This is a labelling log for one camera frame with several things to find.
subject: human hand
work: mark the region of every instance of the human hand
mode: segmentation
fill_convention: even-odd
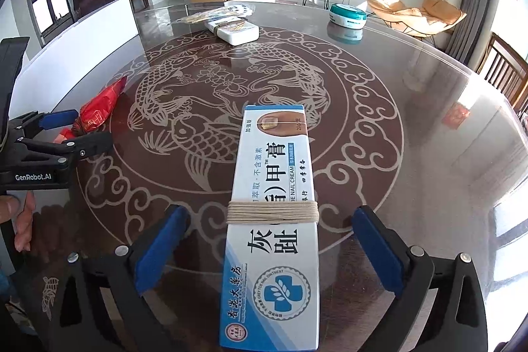
[[[20,202],[13,196],[0,196],[0,224],[9,221],[18,212]]]
[[[13,196],[0,196],[0,223],[12,219],[20,208],[20,202]],[[33,234],[33,212],[35,212],[35,196],[28,191],[24,202],[24,209],[16,216],[15,249],[18,252],[31,251],[31,237]]]

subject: glass tabletop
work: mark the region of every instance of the glass tabletop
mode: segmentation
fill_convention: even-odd
[[[362,204],[431,256],[471,255],[493,349],[528,311],[518,294],[528,282],[521,257],[528,210],[520,204],[527,139],[508,101],[464,65],[376,19],[353,31],[330,23],[325,10],[253,5],[248,20],[260,38],[239,47],[202,23],[177,21],[215,4],[138,14],[141,37],[57,106],[78,109],[128,76],[105,124],[113,151],[81,162],[60,198],[37,195],[50,203],[35,218],[38,245],[15,282],[39,333],[52,306],[43,291],[70,252],[101,255],[133,243],[176,203],[191,226],[145,299],[189,350],[219,350],[225,215],[244,106],[302,104],[320,212],[319,350],[358,349],[393,298],[351,231],[350,215]],[[429,291],[407,349],[434,296]]]

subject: string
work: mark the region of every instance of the string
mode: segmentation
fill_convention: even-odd
[[[318,223],[317,202],[234,202],[228,204],[228,224]]]

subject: white box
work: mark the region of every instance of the white box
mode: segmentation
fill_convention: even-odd
[[[259,27],[239,17],[223,17],[206,21],[205,27],[233,46],[259,39]]]
[[[313,201],[302,105],[244,111],[231,200]],[[230,224],[222,281],[220,345],[315,350],[319,343],[316,223]]]

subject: red packaging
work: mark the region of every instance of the red packaging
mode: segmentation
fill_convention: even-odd
[[[63,129],[55,142],[73,139],[99,128],[114,110],[117,98],[125,88],[127,77],[123,76],[104,88],[96,97],[84,104],[71,129]]]

